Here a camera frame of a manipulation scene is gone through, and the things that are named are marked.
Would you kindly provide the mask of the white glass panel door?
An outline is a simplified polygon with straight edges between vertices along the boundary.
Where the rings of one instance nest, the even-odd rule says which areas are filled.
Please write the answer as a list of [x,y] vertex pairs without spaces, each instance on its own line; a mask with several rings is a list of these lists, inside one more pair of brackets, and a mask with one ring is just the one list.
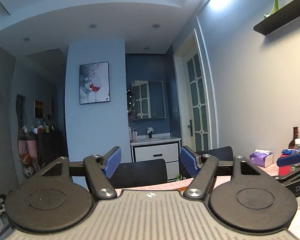
[[217,147],[216,116],[209,95],[207,62],[202,54],[196,29],[193,29],[173,55],[177,82],[181,138],[195,151]]

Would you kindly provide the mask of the wall mirror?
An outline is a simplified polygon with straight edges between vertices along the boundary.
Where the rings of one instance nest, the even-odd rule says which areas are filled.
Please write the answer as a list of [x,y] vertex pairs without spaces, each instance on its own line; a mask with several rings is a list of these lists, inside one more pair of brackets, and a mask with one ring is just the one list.
[[128,107],[132,120],[166,118],[164,82],[132,81],[128,91]]

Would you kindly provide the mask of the green ornament on shelf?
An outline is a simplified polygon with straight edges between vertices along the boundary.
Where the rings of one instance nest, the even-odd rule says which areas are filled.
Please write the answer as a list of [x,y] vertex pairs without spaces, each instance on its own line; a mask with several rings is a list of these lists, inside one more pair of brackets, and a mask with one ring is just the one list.
[[273,0],[273,7],[271,11],[268,14],[264,14],[264,19],[270,17],[272,14],[277,12],[279,10],[279,1],[278,0]]

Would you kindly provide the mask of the pink checked tablecloth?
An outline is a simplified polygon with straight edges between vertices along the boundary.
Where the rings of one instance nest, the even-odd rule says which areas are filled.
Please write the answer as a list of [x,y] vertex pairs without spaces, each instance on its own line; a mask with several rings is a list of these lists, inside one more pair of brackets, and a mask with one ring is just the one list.
[[[277,176],[279,172],[279,167],[276,164],[271,164],[268,167],[259,167],[265,171],[270,176]],[[165,184],[151,185],[151,186],[140,186],[140,187],[130,187],[129,190],[151,190],[151,191],[160,191],[160,190],[178,190],[184,192],[185,188],[189,186],[190,182],[193,179],[184,179],[180,181],[169,182]],[[215,187],[226,183],[230,180],[230,176],[218,176]],[[300,197],[297,198],[298,210],[300,210]]]

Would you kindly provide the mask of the black wall shelf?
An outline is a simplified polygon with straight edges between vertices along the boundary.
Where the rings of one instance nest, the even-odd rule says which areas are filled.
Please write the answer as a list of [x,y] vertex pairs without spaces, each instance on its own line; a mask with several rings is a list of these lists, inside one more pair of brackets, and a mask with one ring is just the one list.
[[293,0],[268,18],[259,22],[253,30],[267,36],[300,17],[300,0]]

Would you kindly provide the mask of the purple tissue pack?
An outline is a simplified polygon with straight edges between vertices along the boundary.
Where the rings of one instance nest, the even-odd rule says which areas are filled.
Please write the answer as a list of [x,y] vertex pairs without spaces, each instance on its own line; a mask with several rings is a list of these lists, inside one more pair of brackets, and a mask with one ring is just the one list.
[[268,167],[273,164],[273,151],[256,149],[250,154],[249,161],[259,167]]

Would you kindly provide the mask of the red box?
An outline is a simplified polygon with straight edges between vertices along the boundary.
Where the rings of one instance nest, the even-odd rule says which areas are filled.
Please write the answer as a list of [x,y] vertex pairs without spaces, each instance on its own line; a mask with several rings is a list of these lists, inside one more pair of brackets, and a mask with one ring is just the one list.
[[[281,154],[280,157],[285,157],[288,156],[290,154]],[[280,176],[285,176],[287,174],[289,174],[291,172],[291,165],[290,166],[283,166],[283,167],[279,167],[279,172],[278,174]]]

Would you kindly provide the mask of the left black chair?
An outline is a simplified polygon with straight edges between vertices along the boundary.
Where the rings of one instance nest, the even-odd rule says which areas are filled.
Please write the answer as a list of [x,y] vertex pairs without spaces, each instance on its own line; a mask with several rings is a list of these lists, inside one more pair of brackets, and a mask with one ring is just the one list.
[[115,189],[164,184],[166,163],[164,159],[121,163],[109,181]]

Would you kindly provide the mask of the clear plastic water bottle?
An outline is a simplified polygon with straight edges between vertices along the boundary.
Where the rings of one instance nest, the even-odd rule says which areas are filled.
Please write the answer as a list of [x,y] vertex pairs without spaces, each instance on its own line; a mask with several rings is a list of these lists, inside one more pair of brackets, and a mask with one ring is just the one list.
[[300,138],[295,139],[294,141],[294,154],[293,161],[291,165],[291,172],[300,167]]

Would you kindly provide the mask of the right black chair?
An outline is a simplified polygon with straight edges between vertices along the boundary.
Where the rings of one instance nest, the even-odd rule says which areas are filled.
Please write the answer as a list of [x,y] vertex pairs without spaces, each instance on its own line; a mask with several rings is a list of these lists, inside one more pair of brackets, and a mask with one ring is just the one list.
[[[202,168],[207,168],[209,165],[211,165],[213,168],[216,169],[215,176],[232,175],[234,155],[233,155],[233,150],[230,146],[225,146],[221,148],[216,148],[216,149],[196,152],[196,153],[201,156],[202,163],[203,163]],[[187,172],[186,168],[183,166],[181,160],[180,160],[180,170],[181,170],[181,175],[183,177],[187,179],[192,178]]]

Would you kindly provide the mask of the white vanity cabinet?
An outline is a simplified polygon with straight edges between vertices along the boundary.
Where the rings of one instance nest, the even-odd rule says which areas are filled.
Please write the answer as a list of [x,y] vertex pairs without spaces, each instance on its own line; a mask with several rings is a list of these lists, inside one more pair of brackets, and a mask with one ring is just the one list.
[[167,181],[176,181],[180,175],[179,154],[181,139],[177,137],[157,137],[140,139],[130,143],[132,162],[164,159]]

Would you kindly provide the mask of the black chair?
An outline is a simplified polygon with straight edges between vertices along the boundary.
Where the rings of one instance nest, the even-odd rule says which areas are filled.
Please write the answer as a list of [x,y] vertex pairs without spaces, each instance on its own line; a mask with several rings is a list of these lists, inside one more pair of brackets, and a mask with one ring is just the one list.
[[[215,176],[232,175],[234,155],[233,155],[233,150],[230,146],[225,146],[221,148],[216,148],[216,149],[196,152],[196,153],[201,156],[202,163],[203,163],[202,168],[207,168],[209,165],[211,165],[213,168],[216,169]],[[187,172],[186,168],[183,166],[181,160],[180,160],[180,170],[181,170],[181,175],[183,177],[187,179],[192,178]]]
[[166,163],[164,159],[121,163],[109,181],[115,189],[164,184]]

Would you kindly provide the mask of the dark wine bottle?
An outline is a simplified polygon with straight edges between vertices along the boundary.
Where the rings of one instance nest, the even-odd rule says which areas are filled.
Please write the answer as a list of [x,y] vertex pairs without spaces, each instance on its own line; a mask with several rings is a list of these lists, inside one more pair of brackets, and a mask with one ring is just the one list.
[[294,148],[295,147],[295,140],[299,138],[299,131],[298,131],[298,127],[294,126],[293,127],[293,138],[289,143],[289,149]]

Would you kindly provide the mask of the wine glass wall picture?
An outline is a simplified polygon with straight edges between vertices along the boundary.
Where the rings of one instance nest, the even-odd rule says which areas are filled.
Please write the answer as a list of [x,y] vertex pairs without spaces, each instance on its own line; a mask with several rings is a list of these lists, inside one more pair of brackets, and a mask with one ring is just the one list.
[[110,102],[108,62],[80,65],[79,99],[81,105]]

